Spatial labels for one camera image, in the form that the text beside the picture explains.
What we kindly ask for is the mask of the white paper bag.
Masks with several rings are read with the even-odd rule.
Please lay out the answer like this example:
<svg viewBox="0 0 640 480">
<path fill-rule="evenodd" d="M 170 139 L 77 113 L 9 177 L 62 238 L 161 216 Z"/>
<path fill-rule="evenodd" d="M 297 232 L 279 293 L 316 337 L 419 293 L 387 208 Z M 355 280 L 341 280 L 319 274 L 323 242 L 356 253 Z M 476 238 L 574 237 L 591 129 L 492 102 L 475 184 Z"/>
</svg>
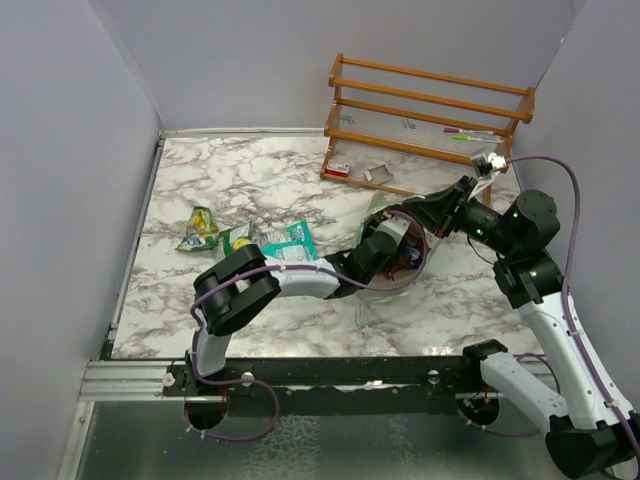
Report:
<svg viewBox="0 0 640 480">
<path fill-rule="evenodd" d="M 390 210 L 400 211 L 399 204 L 402 200 L 403 198 L 397 194 L 377 191 L 367 206 L 356 240 L 361 241 L 372 234 L 375 228 L 387 218 Z M 411 286 L 422 276 L 433 244 L 434 241 L 430 238 L 430 234 L 413 220 L 398 252 L 385 267 L 393 266 L 400 259 L 406 258 L 415 263 L 416 269 L 411 274 L 401 275 L 396 281 L 389 281 L 381 275 L 381 271 L 385 267 L 376 273 L 369 285 L 381 287 L 382 291 L 371 289 L 358 291 L 355 307 L 356 326 L 364 327 L 373 322 L 378 307 L 394 305 L 400 298 L 406 297 L 410 293 Z"/>
</svg>

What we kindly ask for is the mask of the yellow green snack packet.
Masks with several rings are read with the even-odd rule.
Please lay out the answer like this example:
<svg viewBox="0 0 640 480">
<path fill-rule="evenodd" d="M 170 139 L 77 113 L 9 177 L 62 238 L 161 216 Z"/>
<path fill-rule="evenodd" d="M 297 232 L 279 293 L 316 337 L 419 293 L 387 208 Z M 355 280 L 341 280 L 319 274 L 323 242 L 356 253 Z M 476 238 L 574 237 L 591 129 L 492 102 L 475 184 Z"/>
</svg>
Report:
<svg viewBox="0 0 640 480">
<path fill-rule="evenodd" d="M 204 206 L 194 206 L 185 235 L 175 250 L 185 253 L 213 250 L 218 245 L 219 234 L 220 230 L 211 210 Z"/>
</svg>

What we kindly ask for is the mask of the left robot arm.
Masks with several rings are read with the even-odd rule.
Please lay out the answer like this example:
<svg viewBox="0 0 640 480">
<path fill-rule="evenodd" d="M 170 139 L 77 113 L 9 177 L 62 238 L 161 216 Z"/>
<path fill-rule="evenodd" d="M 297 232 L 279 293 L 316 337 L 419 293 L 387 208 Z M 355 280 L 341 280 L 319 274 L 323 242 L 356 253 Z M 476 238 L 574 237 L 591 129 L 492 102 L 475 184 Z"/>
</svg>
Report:
<svg viewBox="0 0 640 480">
<path fill-rule="evenodd" d="M 363 289 L 383 291 L 373 279 L 395 260 L 411 223 L 409 216 L 394 211 L 356 247 L 300 263 L 269 259 L 250 243 L 200 274 L 193 283 L 190 313 L 197 330 L 186 382 L 202 395 L 233 385 L 220 375 L 230 339 L 276 298 L 328 300 Z"/>
</svg>

